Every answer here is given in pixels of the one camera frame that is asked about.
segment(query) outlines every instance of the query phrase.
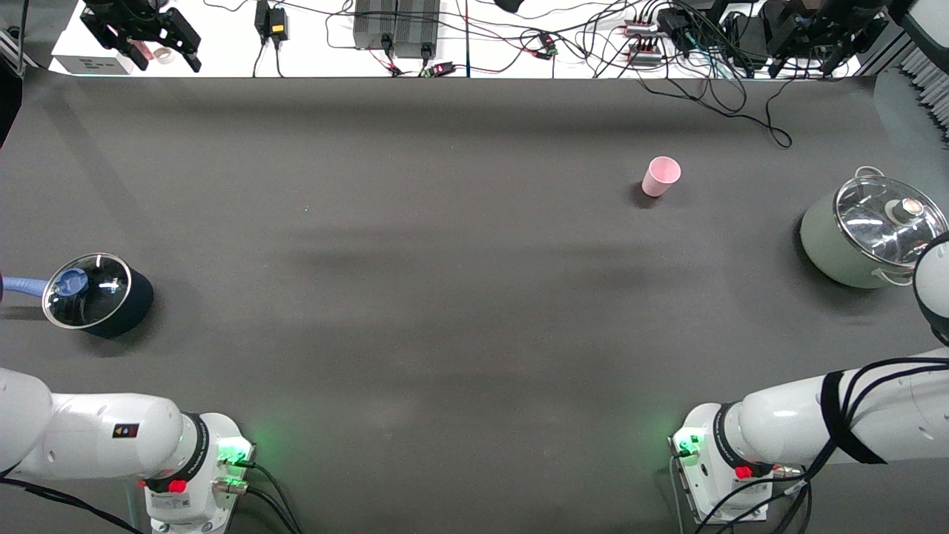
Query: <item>green light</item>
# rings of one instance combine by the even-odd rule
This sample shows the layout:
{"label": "green light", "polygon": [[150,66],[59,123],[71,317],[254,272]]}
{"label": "green light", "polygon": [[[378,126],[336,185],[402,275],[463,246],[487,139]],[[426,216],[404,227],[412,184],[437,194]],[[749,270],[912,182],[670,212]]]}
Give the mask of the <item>green light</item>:
{"label": "green light", "polygon": [[224,438],[217,443],[217,459],[221,462],[238,462],[251,455],[251,442],[237,436]]}

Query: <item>warning label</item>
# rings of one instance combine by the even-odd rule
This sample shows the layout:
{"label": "warning label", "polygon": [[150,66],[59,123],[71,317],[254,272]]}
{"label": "warning label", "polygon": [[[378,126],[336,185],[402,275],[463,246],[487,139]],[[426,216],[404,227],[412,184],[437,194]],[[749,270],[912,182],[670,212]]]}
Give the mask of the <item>warning label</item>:
{"label": "warning label", "polygon": [[152,508],[157,510],[180,510],[191,507],[191,495],[175,493],[172,495],[157,495],[152,493]]}

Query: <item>roll of tape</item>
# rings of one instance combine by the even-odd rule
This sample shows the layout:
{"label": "roll of tape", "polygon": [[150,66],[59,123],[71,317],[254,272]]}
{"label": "roll of tape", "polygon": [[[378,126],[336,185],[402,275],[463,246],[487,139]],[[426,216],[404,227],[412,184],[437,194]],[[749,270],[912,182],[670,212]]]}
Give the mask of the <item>roll of tape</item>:
{"label": "roll of tape", "polygon": [[154,55],[155,59],[162,65],[168,65],[175,60],[175,53],[172,52],[170,48],[157,48],[152,52],[152,55]]}

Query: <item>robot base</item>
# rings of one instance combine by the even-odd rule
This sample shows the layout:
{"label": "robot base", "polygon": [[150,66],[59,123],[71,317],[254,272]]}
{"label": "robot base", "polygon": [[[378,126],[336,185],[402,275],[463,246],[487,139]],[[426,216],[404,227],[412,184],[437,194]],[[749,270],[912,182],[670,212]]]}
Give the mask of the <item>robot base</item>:
{"label": "robot base", "polygon": [[152,532],[158,534],[223,534],[231,522],[237,495],[214,490],[218,480],[243,481],[247,470],[224,460],[241,454],[249,460],[253,445],[235,422],[220,413],[202,413],[208,427],[208,455],[184,493],[156,493],[145,489],[145,507]]}
{"label": "robot base", "polygon": [[[692,451],[690,456],[678,458],[677,464],[679,465],[679,480],[685,487],[685,494],[689,498],[689,506],[692,508],[696,523],[705,519],[723,497],[757,480],[736,478],[735,470],[725,463],[725,459],[718,452],[712,431],[713,421],[719,408],[721,408],[719,404],[703,404],[694,408],[685,417],[682,428],[669,438],[669,445],[674,453],[678,454],[684,449]],[[762,478],[771,479],[772,477],[773,475],[769,473]],[[719,508],[709,519],[708,524],[728,523],[771,495],[771,483],[749,487]],[[767,519],[768,506],[763,505],[741,521],[766,521]]]}

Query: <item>pink cup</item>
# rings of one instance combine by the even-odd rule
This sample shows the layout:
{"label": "pink cup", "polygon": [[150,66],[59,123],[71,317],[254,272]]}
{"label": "pink cup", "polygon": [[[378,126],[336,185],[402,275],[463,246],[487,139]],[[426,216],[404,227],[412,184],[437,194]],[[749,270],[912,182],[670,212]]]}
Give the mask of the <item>pink cup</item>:
{"label": "pink cup", "polygon": [[646,176],[642,179],[642,191],[650,197],[658,197],[665,193],[665,190],[675,183],[681,174],[682,169],[675,160],[659,156],[649,162]]}

